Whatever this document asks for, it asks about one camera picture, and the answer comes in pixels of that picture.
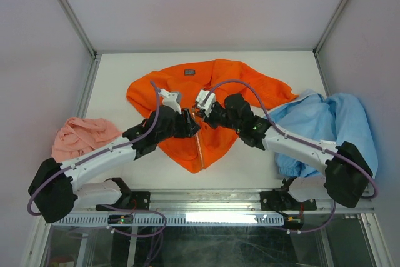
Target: black tag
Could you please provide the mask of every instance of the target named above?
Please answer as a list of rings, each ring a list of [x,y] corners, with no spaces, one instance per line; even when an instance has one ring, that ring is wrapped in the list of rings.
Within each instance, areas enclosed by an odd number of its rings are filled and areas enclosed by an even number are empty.
[[[185,75],[196,75],[196,70],[185,69]]]

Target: glass panel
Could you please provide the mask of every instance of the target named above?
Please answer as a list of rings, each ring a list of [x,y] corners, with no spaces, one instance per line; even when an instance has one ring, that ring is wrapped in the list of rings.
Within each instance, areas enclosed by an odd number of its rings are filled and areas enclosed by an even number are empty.
[[[307,215],[308,227],[327,216]],[[53,226],[42,266],[262,267],[373,266],[358,219],[337,216],[326,230],[290,234],[262,226],[169,226],[162,237],[130,238],[106,228]],[[119,227],[151,234],[155,227]],[[150,263],[149,256],[155,256]]]

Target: light blue jacket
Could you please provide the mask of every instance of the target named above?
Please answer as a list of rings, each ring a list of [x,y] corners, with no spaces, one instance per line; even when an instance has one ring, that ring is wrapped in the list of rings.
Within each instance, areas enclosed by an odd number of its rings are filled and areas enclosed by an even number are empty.
[[[378,157],[369,129],[365,110],[357,97],[338,93],[327,99],[307,90],[291,103],[269,112],[278,125],[288,131],[316,141],[348,141],[357,146],[374,176]],[[279,173],[287,176],[312,176],[320,174],[314,168],[283,154],[276,154]]]

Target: orange clothing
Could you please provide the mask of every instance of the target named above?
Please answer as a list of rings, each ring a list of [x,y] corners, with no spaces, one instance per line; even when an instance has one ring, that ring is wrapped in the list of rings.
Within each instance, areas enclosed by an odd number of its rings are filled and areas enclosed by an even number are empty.
[[[153,80],[160,89],[181,92],[181,107],[191,110],[200,90],[211,89],[227,79],[240,79],[250,84],[259,93],[268,109],[297,97],[292,94],[292,89],[287,84],[265,76],[242,62],[225,59],[188,63],[153,71],[133,82],[127,90],[126,97],[139,113],[148,118],[156,109],[154,89],[150,80]],[[216,98],[223,105],[227,96],[236,93],[241,93],[252,106],[260,107],[253,93],[239,83],[222,85],[216,90]],[[169,157],[192,173],[206,169],[222,158],[238,138],[231,129],[222,127],[212,129],[199,118],[196,118],[196,122],[201,130],[195,137],[170,138],[158,144]]]

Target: pink cloth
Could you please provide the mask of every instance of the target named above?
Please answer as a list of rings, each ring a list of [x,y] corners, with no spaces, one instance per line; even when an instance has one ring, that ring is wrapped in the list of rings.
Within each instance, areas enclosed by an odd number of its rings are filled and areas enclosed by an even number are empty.
[[[77,158],[98,149],[122,135],[122,132],[105,119],[69,118],[57,132],[51,156],[62,162]]]

